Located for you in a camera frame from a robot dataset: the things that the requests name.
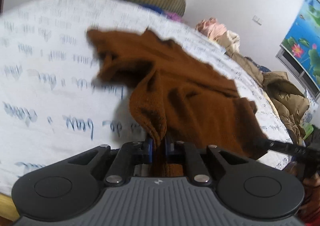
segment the gray gripper base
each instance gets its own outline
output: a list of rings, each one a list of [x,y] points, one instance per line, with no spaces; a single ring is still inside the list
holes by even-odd
[[[15,226],[303,226],[295,217],[261,222],[240,217],[220,204],[212,190],[191,185],[185,177],[133,177],[108,188],[85,213],[62,222],[27,217]]]

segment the metal rivet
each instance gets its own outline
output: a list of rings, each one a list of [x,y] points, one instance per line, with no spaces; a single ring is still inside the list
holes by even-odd
[[[193,179],[198,183],[206,183],[210,180],[210,177],[205,174],[198,174]]]
[[[122,177],[119,176],[119,175],[113,174],[113,175],[108,176],[108,177],[106,178],[106,181],[107,181],[108,183],[120,183],[120,182],[122,181]]]

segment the pile of clothes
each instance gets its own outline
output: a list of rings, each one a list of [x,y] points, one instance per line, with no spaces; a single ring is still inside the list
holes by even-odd
[[[265,90],[276,116],[284,123],[294,144],[302,145],[305,131],[301,118],[309,108],[309,100],[292,84],[286,72],[271,72],[240,54],[240,37],[216,19],[201,21],[196,29],[210,40],[225,47],[226,55],[236,61]]]

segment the white bedsheet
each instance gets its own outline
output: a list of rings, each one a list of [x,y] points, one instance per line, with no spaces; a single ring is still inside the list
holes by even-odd
[[[10,195],[27,172],[100,144],[119,148],[145,133],[128,110],[126,87],[94,82],[99,63],[86,39],[90,27],[174,38],[184,50],[236,80],[254,100],[270,139],[291,142],[262,90],[224,49],[192,28],[120,0],[38,0],[0,18],[0,192]],[[282,169],[288,156],[260,159]]]

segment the white wall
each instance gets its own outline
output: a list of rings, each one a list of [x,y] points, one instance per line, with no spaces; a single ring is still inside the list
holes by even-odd
[[[202,19],[215,17],[240,35],[240,52],[272,71],[286,71],[289,79],[302,92],[303,87],[275,58],[303,0],[186,0],[184,19],[195,26]],[[259,26],[252,18],[263,20]],[[320,125],[320,110],[313,119]]]

